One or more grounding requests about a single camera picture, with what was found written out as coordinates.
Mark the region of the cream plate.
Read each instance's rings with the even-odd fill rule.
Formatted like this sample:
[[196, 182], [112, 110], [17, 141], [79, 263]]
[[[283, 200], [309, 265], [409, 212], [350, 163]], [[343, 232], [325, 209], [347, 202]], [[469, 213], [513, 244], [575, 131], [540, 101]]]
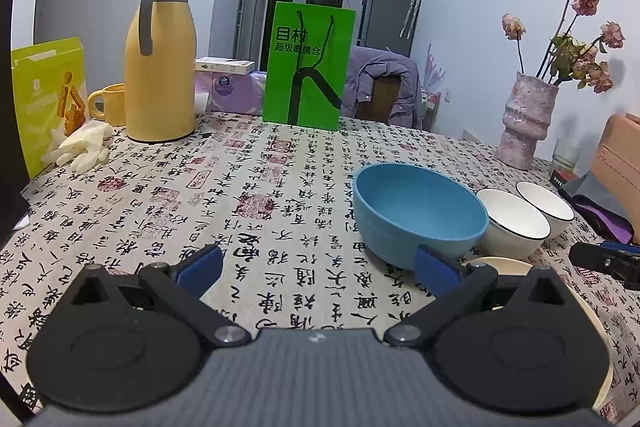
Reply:
[[473, 401], [523, 415], [589, 409], [608, 350], [559, 275], [531, 269], [498, 310], [457, 325], [449, 379]]

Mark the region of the blue bowl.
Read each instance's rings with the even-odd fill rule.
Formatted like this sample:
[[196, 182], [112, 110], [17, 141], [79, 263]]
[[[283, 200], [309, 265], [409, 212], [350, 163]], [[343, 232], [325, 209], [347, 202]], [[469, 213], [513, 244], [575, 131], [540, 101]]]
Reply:
[[449, 259], [463, 257], [489, 225], [485, 206], [468, 188], [407, 164], [375, 164], [357, 171], [352, 208], [363, 244], [404, 270], [414, 269], [421, 246]]

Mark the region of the white black-rimmed bowl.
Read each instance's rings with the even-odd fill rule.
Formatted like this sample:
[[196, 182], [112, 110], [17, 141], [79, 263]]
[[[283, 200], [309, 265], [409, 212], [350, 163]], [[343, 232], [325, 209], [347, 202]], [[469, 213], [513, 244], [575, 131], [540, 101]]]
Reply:
[[521, 181], [516, 184], [516, 191], [522, 199], [525, 199], [546, 217], [550, 225], [550, 239], [563, 233], [575, 220], [573, 208], [559, 195], [542, 186]]
[[524, 260], [550, 236], [546, 217], [521, 197], [493, 188], [483, 188], [476, 197], [489, 218], [488, 229], [480, 240], [487, 254]]

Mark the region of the grey purple cloth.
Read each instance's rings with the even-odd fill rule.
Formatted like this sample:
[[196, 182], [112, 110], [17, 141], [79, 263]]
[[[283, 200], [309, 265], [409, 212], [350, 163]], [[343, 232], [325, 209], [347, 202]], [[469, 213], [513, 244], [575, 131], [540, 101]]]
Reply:
[[591, 172], [562, 184], [559, 194], [602, 239], [621, 244], [634, 239], [626, 210]]

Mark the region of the pink laptop case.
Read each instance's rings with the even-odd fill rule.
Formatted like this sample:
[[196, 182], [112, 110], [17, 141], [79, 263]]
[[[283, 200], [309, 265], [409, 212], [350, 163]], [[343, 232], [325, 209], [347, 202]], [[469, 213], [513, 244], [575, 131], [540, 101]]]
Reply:
[[637, 115], [612, 115], [602, 133], [590, 171], [626, 211], [639, 242], [640, 124]]

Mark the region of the red small box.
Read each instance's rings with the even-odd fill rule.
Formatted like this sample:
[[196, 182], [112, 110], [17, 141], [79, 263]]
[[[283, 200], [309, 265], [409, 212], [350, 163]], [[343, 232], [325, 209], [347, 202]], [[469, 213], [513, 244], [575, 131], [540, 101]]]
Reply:
[[560, 188], [564, 184], [576, 179], [577, 176], [575, 173], [564, 170], [552, 170], [550, 174], [550, 182], [556, 188]]

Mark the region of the drinking glass with straw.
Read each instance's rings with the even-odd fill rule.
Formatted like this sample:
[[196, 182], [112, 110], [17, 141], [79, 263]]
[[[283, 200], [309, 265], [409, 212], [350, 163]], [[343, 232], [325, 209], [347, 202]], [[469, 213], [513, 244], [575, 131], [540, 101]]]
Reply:
[[551, 170], [573, 174], [582, 151], [564, 139], [555, 141], [551, 159]]

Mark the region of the white rubber gloves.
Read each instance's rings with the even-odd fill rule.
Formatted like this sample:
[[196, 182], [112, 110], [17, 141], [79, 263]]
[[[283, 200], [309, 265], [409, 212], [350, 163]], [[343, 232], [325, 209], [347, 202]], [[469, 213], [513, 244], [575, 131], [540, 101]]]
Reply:
[[99, 164], [104, 164], [110, 156], [105, 142], [114, 135], [114, 128], [107, 122], [89, 120], [64, 140], [62, 134], [52, 130], [51, 136], [58, 147], [43, 154], [43, 165], [70, 164], [72, 173], [84, 174]]

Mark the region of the pink textured vase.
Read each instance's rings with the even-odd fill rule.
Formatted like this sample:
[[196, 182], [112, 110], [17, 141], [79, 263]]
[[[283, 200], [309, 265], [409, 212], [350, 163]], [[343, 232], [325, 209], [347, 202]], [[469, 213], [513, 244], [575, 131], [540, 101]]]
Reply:
[[497, 157], [510, 167], [528, 170], [537, 143], [547, 138], [559, 88], [518, 72], [504, 108]]

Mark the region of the purple tissue pack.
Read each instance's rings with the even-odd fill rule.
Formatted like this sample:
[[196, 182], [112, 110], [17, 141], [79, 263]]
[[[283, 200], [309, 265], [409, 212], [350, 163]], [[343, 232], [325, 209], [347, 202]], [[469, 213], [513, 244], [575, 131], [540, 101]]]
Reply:
[[232, 75], [223, 72], [196, 72], [194, 74], [195, 113], [231, 113], [262, 115], [267, 75], [251, 72]]

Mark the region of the wooden chair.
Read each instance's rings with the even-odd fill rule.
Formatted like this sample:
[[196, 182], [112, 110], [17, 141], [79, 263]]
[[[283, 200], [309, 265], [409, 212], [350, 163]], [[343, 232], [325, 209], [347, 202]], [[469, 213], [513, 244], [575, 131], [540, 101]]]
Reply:
[[371, 98], [367, 102], [359, 103], [356, 118], [368, 121], [388, 123], [399, 93], [400, 78], [378, 77], [373, 80]]

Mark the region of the dried pink roses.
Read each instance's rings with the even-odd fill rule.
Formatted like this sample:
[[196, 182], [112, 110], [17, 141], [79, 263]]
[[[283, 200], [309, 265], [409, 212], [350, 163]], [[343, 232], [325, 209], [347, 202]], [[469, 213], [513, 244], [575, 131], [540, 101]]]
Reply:
[[603, 24], [600, 34], [589, 42], [581, 42], [573, 35], [576, 20], [595, 16], [599, 3], [600, 0], [565, 1], [559, 25], [532, 77], [534, 88], [555, 89], [564, 82], [573, 81], [579, 90], [589, 87], [596, 93], [613, 88], [608, 62], [600, 61], [598, 56], [624, 46], [625, 37], [620, 24]]

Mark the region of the yellow thermos jug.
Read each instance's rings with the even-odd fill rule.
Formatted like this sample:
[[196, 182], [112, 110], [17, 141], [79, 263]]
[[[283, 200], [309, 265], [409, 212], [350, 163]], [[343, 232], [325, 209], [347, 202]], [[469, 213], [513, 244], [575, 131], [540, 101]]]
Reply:
[[196, 31], [189, 0], [140, 0], [125, 44], [126, 132], [177, 141], [195, 128]]

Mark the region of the green paper shopping bag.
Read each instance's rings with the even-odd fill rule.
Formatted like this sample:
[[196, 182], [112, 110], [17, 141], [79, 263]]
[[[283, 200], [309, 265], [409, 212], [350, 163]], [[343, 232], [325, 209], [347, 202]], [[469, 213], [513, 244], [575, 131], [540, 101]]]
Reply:
[[356, 12], [279, 1], [274, 9], [262, 119], [335, 131]]

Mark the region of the grey refrigerator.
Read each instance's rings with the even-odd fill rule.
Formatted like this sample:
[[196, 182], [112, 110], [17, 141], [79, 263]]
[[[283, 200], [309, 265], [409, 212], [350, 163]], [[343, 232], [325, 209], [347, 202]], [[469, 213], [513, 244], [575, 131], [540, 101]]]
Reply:
[[358, 46], [409, 56], [421, 0], [362, 0]]

